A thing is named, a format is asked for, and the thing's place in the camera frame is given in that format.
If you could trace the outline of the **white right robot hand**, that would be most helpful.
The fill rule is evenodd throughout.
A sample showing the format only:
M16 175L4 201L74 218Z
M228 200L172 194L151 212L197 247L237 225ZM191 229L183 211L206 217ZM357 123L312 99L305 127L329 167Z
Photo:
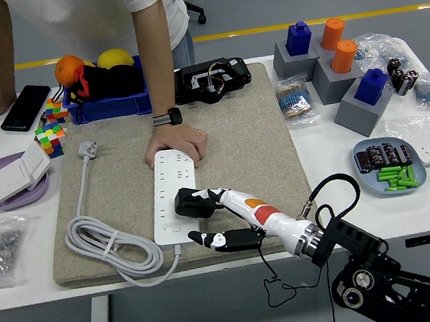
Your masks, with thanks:
M221 208L245 220L249 228L221 233L190 231L189 239L217 252L241 252L260 248L265 237L279 238L290 255L301 258L318 235L318 226L312 221L289 218L265 201L236 190L181 188L174 199L179 216L209 218Z

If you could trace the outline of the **person's left hand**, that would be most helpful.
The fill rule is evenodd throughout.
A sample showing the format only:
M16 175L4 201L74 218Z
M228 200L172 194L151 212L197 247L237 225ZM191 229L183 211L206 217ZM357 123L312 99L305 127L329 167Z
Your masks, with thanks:
M150 137L145 161L154 170L155 154L165 149L174 149L187 154L193 160L195 168L199 168L200 161L206 154L207 140L208 135L204 130L187 124L157 126Z

